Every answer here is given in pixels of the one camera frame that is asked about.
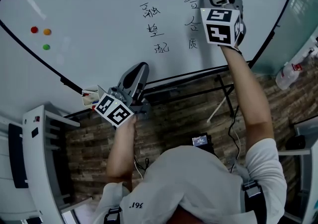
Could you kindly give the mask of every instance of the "white t-shirt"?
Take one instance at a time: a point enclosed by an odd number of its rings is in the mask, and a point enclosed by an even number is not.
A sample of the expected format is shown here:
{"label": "white t-shirt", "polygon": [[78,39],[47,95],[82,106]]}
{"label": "white t-shirt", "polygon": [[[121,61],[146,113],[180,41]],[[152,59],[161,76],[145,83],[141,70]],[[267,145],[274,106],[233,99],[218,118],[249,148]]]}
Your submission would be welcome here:
{"label": "white t-shirt", "polygon": [[[287,184],[273,139],[253,145],[246,154],[251,179],[262,186],[267,223],[284,214]],[[243,180],[230,174],[213,154],[193,146],[164,152],[131,192],[122,183],[109,183],[95,212],[94,224],[103,224],[110,208],[120,206],[122,224],[166,223],[180,205],[210,224],[257,223],[254,211],[245,213]]]}

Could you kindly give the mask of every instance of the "green magnet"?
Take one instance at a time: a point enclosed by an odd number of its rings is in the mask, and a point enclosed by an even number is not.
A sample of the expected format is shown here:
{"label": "green magnet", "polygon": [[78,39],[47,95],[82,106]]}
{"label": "green magnet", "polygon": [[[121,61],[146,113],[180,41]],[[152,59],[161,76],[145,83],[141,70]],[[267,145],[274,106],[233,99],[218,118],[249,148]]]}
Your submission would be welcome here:
{"label": "green magnet", "polygon": [[43,49],[44,49],[44,50],[49,50],[49,49],[50,49],[50,46],[49,46],[48,44],[45,44],[45,45],[43,45]]}

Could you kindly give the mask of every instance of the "shoulder strap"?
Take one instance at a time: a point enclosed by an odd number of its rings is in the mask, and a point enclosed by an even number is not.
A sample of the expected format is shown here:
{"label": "shoulder strap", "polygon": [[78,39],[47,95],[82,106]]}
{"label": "shoulder strap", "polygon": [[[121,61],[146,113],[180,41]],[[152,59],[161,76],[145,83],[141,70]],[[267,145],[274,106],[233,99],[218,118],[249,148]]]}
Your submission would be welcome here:
{"label": "shoulder strap", "polygon": [[256,181],[250,181],[242,186],[245,191],[245,212],[254,211],[257,224],[266,224],[267,208],[262,187]]}
{"label": "shoulder strap", "polygon": [[120,207],[111,208],[104,218],[104,224],[120,224]]}

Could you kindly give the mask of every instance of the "man's left arm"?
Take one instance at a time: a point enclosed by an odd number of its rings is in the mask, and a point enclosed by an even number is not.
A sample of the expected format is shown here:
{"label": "man's left arm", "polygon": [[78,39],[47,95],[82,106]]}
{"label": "man's left arm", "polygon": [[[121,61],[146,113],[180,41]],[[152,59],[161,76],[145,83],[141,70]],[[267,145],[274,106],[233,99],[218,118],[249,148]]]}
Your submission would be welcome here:
{"label": "man's left arm", "polygon": [[117,128],[114,145],[111,148],[106,166],[106,183],[123,182],[130,192],[132,191],[132,175],[134,170],[136,121],[137,117],[134,115]]}

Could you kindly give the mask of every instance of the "person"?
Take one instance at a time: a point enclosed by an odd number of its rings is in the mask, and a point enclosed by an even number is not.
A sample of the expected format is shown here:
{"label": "person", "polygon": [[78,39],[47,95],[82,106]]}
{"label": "person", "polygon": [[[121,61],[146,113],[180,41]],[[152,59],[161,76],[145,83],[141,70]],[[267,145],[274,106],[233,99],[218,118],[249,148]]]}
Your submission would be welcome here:
{"label": "person", "polygon": [[[229,47],[221,49],[245,122],[248,179],[262,189],[265,222],[275,224],[284,214],[287,184],[273,140],[269,104],[243,56]],[[135,122],[133,117],[116,131],[95,224],[106,223],[110,209],[119,209],[117,221],[124,224],[258,223],[255,211],[245,209],[243,177],[229,173],[215,155],[197,147],[167,150],[132,190]]]}

